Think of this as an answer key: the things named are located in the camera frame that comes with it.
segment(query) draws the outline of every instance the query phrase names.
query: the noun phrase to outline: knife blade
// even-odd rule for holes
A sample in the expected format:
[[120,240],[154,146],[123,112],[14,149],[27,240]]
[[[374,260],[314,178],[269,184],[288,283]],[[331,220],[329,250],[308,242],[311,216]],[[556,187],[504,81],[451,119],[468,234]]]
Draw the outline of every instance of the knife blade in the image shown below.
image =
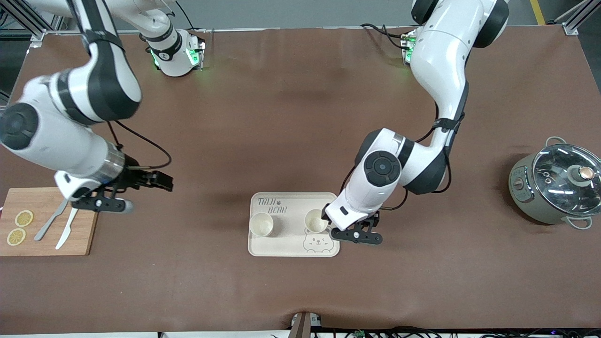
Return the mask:
[[40,231],[38,231],[38,233],[35,234],[34,241],[41,241],[41,239],[44,238],[44,235],[50,228],[50,225],[52,224],[52,222],[54,222],[54,220],[57,217],[59,217],[63,213],[63,211],[65,211],[65,208],[67,207],[68,203],[69,203],[69,200],[66,198],[61,202],[61,204],[58,206],[58,208],[56,209],[54,214],[50,217],[48,222],[46,222],[46,224],[44,224],[44,226],[40,229]]
[[67,240],[67,238],[69,238],[69,235],[71,235],[71,223],[73,222],[73,219],[75,218],[75,215],[77,214],[77,211],[79,209],[75,209],[75,208],[71,208],[71,213],[69,214],[69,219],[67,220],[67,224],[65,224],[65,230],[63,230],[63,234],[61,235],[61,238],[58,240],[58,243],[56,243],[56,247],[54,249],[58,250],[62,247],[63,244],[65,244],[65,241]]

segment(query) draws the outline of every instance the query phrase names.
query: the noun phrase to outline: tray with bear drawing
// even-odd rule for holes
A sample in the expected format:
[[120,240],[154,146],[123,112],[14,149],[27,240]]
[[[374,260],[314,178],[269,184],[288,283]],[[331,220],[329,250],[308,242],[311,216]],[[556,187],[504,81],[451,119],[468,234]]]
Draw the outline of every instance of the tray with bear drawing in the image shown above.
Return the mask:
[[273,218],[273,231],[258,237],[248,231],[248,252],[269,257],[334,257],[340,242],[330,238],[330,227],[313,233],[305,227],[305,216],[323,209],[336,195],[331,192],[258,192],[251,198],[249,220],[264,212]]

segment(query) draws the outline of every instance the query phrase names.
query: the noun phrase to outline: wooden cutting board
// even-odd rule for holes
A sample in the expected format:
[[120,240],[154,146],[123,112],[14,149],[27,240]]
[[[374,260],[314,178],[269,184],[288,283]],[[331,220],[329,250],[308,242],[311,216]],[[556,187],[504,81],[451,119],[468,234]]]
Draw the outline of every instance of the wooden cutting board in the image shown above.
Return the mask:
[[[34,236],[54,214],[64,197],[58,188],[13,188],[8,191],[4,209],[0,217],[0,256],[83,256],[90,252],[90,244],[94,235],[97,213],[90,210],[79,210],[71,224],[71,235],[59,250],[56,243],[61,237],[69,213],[71,203],[58,216],[46,236],[41,241],[34,241]],[[34,214],[33,222],[24,227],[25,240],[16,246],[7,242],[8,234],[18,226],[14,222],[17,214],[30,210]]]

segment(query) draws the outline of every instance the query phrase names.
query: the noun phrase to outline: pot handle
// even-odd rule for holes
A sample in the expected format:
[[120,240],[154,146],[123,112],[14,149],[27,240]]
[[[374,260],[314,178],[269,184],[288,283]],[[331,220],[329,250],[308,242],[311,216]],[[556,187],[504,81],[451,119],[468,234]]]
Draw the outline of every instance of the pot handle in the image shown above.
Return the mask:
[[[566,222],[567,224],[570,224],[574,229],[578,229],[578,230],[586,230],[586,229],[590,229],[590,227],[593,225],[593,219],[590,217],[586,217],[586,218],[572,218],[569,216],[566,217],[562,217],[561,218],[562,221]],[[587,226],[585,227],[579,227],[576,224],[574,224],[574,222],[572,221],[586,221],[587,222]]]
[[566,144],[566,143],[567,143],[567,142],[566,142],[566,141],[565,141],[563,138],[561,138],[561,137],[559,137],[559,136],[551,136],[551,137],[549,137],[549,138],[547,139],[547,141],[545,141],[545,147],[548,147],[548,146],[549,146],[549,141],[550,141],[550,140],[559,141],[559,143],[563,143],[563,144]]

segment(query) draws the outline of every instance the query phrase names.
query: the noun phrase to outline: table surface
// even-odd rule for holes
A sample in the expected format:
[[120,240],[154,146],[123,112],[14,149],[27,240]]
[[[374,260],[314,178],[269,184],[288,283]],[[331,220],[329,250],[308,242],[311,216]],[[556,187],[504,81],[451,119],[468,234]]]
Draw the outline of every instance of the table surface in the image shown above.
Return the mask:
[[[300,311],[352,328],[601,326],[601,224],[536,224],[507,188],[513,164],[548,136],[601,153],[601,97],[577,37],[558,26],[508,27],[473,50],[451,188],[383,213],[382,245],[343,243],[324,259],[251,256],[252,195],[337,192],[368,132],[420,137],[432,99],[373,31],[205,37],[204,71],[168,78],[136,35],[122,36],[144,93],[126,124],[171,152],[175,188],[128,191],[136,211],[99,215],[89,256],[2,257],[0,333],[263,330]],[[47,36],[30,50],[14,96],[26,80],[87,58],[79,37]],[[118,136],[140,163],[163,161]],[[0,198],[12,187],[53,186],[50,170],[4,148],[0,163]]]

